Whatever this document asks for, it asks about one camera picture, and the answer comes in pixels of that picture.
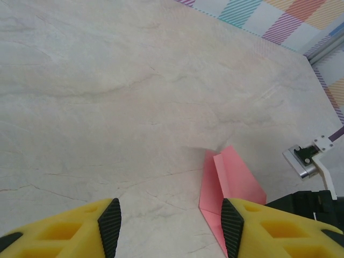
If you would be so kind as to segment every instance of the folded paper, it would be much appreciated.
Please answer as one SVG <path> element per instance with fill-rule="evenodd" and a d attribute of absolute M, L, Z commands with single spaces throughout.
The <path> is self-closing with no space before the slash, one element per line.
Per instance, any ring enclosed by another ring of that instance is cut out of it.
<path fill-rule="evenodd" d="M 267 199 L 266 193 L 232 146 L 220 154 L 206 151 L 199 199 L 200 211 L 227 256 L 221 228 L 224 198 L 240 198 L 263 205 Z"/>

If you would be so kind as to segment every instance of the black rubber pad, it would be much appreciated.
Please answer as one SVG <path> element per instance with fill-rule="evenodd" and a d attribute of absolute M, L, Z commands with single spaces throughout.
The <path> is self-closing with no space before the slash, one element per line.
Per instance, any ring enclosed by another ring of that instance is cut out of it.
<path fill-rule="evenodd" d="M 332 230 L 321 230 L 324 232 L 329 238 L 335 241 L 341 247 L 344 247 L 344 235 L 339 234 L 337 232 L 333 232 Z"/>
<path fill-rule="evenodd" d="M 244 219 L 233 204 L 224 199 L 222 202 L 221 225 L 224 232 L 227 254 L 238 258 Z"/>
<path fill-rule="evenodd" d="M 121 225 L 119 200 L 113 199 L 98 219 L 105 258 L 114 258 Z"/>
<path fill-rule="evenodd" d="M 0 238 L 0 253 L 8 248 L 11 244 L 16 242 L 23 234 L 20 232 L 12 233 L 9 235 L 2 236 Z"/>

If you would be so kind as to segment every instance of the white marble table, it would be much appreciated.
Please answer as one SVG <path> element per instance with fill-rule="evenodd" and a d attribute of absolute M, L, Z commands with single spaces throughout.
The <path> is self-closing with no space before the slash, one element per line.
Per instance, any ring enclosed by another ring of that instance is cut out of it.
<path fill-rule="evenodd" d="M 0 234 L 119 197 L 118 257 L 224 257 L 204 149 L 233 145 L 273 200 L 323 189 L 282 152 L 338 127 L 306 58 L 172 0 L 0 1 Z"/>

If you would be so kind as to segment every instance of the pink paper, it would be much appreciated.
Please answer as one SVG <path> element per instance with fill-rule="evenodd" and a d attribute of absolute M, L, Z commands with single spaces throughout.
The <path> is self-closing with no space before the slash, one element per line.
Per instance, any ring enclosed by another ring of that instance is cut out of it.
<path fill-rule="evenodd" d="M 265 204 L 267 195 L 232 146 L 220 154 L 205 153 L 199 208 L 220 247 L 227 256 L 221 227 L 224 198 L 240 198 Z"/>

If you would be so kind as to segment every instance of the striped wall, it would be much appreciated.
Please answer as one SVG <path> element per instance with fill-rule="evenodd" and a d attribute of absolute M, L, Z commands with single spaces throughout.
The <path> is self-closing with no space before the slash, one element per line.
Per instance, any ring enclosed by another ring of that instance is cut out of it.
<path fill-rule="evenodd" d="M 344 27 L 344 0 L 177 0 L 306 56 Z"/>
<path fill-rule="evenodd" d="M 344 44 L 317 62 L 313 69 L 344 125 Z"/>

